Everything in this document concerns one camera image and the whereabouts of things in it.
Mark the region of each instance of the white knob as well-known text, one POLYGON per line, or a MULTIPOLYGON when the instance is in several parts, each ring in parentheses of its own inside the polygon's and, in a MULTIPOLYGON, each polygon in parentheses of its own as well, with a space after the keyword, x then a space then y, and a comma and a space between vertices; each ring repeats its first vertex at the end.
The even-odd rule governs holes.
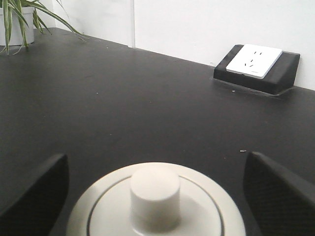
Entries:
POLYGON ((136 230, 164 231, 179 220, 180 180, 166 167, 148 166, 130 181, 131 220, 136 230))

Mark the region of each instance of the power outlet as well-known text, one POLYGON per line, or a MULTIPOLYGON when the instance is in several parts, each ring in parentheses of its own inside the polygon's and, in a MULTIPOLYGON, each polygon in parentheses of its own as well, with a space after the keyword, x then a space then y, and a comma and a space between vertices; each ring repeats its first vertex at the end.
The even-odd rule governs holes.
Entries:
POLYGON ((226 70, 263 79, 281 54, 282 50, 278 48, 245 44, 227 65, 226 70))

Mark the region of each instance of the black table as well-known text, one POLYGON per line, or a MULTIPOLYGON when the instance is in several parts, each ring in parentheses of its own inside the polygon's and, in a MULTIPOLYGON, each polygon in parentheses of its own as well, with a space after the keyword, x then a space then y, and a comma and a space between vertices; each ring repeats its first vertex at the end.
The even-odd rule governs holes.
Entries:
POLYGON ((248 236, 261 233, 244 197, 240 150, 260 151, 315 183, 315 91, 267 96, 212 79, 206 65, 52 31, 36 33, 29 52, 0 55, 2 170, 69 156, 69 195, 51 236, 64 235, 93 182, 134 163, 208 175, 236 202, 248 236))

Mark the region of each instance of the potted plant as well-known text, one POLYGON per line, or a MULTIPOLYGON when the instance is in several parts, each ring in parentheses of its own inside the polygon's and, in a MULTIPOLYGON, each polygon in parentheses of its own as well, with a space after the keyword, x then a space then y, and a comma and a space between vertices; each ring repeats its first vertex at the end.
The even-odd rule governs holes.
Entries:
POLYGON ((48 10, 40 0, 0 0, 0 44, 9 54, 9 46, 21 45, 20 49, 34 41, 33 26, 41 33, 43 28, 47 28, 42 19, 38 16, 37 11, 40 10, 67 26, 72 32, 83 36, 67 21, 48 10))

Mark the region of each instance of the plant pot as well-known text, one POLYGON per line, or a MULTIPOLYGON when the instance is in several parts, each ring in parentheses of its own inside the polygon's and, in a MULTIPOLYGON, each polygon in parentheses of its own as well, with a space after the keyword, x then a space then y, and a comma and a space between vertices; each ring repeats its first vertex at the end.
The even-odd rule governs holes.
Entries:
MULTIPOLYGON (((23 7, 22 13, 29 26, 25 25, 25 35, 27 43, 34 42, 33 7, 23 7)), ((23 39, 18 16, 12 12, 12 33, 9 46, 22 45, 23 39)), ((5 28, 3 22, 3 9, 0 8, 0 46, 5 46, 5 28)))

